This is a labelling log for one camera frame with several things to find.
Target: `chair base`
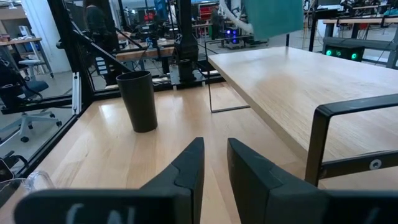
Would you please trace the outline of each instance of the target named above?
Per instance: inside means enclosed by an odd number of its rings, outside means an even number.
[[[27,129],[33,129],[32,122],[34,121],[42,121],[42,122],[54,122],[58,127],[62,126],[62,122],[55,118],[55,115],[51,111],[37,113],[28,115],[27,113],[22,113],[22,117],[16,120],[15,122],[7,125],[6,127],[0,129],[0,132],[7,131],[13,128],[20,127],[19,136],[21,137],[22,142],[28,142],[29,138],[26,137]]]

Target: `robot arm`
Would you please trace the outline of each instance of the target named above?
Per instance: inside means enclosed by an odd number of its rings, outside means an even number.
[[[253,26],[251,24],[247,24],[243,21],[240,21],[239,18],[241,17],[241,1],[240,0],[232,0],[231,8],[236,9],[237,13],[234,15],[226,6],[225,0],[220,0],[220,10],[224,15],[224,18],[227,17],[230,19],[235,25],[242,28],[246,32],[252,34],[253,33]]]

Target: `white pillar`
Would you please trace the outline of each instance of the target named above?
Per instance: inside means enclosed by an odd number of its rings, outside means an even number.
[[[55,46],[60,40],[60,34],[47,0],[22,0],[22,7],[32,27],[32,33],[42,38],[42,50],[49,60],[53,73],[70,71],[65,50]]]

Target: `white pipe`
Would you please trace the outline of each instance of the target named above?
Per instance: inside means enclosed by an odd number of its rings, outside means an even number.
[[[232,14],[232,12],[228,9],[228,7],[225,4],[224,0],[220,0],[220,8],[224,11],[226,17],[230,19],[235,25],[238,27],[242,28],[246,32],[252,34],[253,33],[253,26],[251,24],[247,24],[243,21],[240,21],[237,17]]]

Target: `black tumbler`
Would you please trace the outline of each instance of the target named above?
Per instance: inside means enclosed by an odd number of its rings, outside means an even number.
[[[116,77],[120,93],[129,113],[132,128],[137,133],[157,127],[154,86],[148,71],[130,72]]]

